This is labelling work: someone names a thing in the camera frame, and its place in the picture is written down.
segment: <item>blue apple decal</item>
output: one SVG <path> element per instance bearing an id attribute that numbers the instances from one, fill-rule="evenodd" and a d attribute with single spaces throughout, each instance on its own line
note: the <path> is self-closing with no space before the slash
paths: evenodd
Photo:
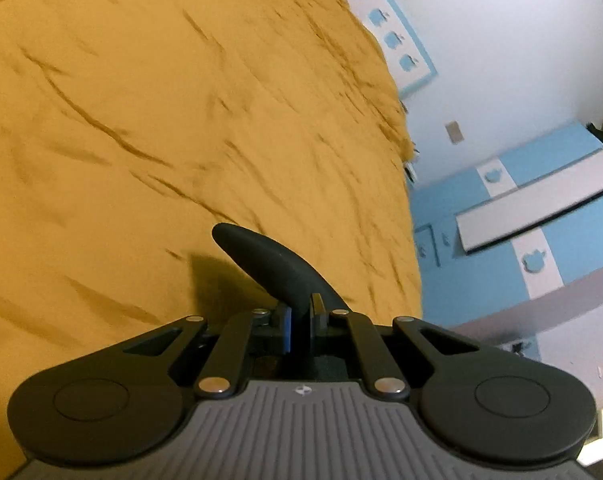
<path id="1" fill-rule="evenodd" d="M 490 184 L 495 184 L 501 180 L 501 173 L 501 168 L 495 168 L 494 170 L 488 171 L 488 173 L 484 175 L 484 178 L 487 182 L 490 182 Z"/>
<path id="2" fill-rule="evenodd" d="M 533 274 L 537 274 L 541 272 L 544 266 L 544 257 L 546 256 L 546 251 L 534 250 L 532 253 L 525 254 L 521 259 L 523 263 L 523 268 L 526 269 L 526 272 L 531 272 Z"/>

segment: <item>gray ribbed panel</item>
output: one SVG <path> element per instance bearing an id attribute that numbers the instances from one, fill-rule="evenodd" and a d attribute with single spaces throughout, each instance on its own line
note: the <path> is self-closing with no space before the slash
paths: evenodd
<path id="1" fill-rule="evenodd" d="M 576 463 L 537 472 L 482 468 L 433 443 L 407 406 L 356 383 L 253 381 L 235 399 L 202 402 L 179 436 L 101 470 L 31 462 L 14 480 L 591 480 Z"/>

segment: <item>blue border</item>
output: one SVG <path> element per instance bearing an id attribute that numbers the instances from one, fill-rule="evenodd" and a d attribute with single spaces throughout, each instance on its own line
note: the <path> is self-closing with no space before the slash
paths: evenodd
<path id="1" fill-rule="evenodd" d="M 421 88 L 426 83 L 428 83 L 433 77 L 435 77 L 437 75 L 437 69 L 435 69 L 435 66 L 433 65 L 433 60 L 430 59 L 430 56 L 428 56 L 428 53 L 425 51 L 424 45 L 422 44 L 421 40 L 419 40 L 419 38 L 417 37 L 417 34 L 415 33 L 414 29 L 409 25 L 408 20 L 406 20 L 404 13 L 401 11 L 401 9 L 399 9 L 395 0 L 386 0 L 386 1 L 389 3 L 390 7 L 392 7 L 392 10 L 395 11 L 401 24 L 404 27 L 406 27 L 408 34 L 410 35 L 412 40 L 415 42 L 415 45 L 417 46 L 417 50 L 419 51 L 419 54 L 421 54 L 421 56 L 424 58 L 425 63 L 428 65 L 428 68 L 430 69 L 430 73 L 428 75 L 422 77 L 421 79 L 419 79 L 419 81 L 415 81 L 411 85 L 408 85 L 399 90 L 399 98 L 403 100 L 406 97 L 408 97 L 409 94 L 411 94 L 415 90 Z"/>

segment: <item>white wall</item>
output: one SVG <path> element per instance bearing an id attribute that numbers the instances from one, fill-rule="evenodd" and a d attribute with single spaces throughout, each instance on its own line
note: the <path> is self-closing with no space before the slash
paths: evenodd
<path id="1" fill-rule="evenodd" d="M 603 120 L 603 0 L 396 1 L 439 73 L 406 101 L 422 185 L 573 118 Z"/>
<path id="2" fill-rule="evenodd" d="M 583 316 L 537 334 L 541 360 L 573 374 L 595 396 L 603 408 L 603 305 Z"/>

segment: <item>bed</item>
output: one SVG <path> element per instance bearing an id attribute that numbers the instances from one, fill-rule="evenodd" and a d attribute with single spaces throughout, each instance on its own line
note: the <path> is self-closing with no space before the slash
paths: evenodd
<path id="1" fill-rule="evenodd" d="M 26 377 L 274 300 L 233 222 L 378 324 L 421 315 L 397 86 L 346 0 L 0 0 L 0 479 Z"/>

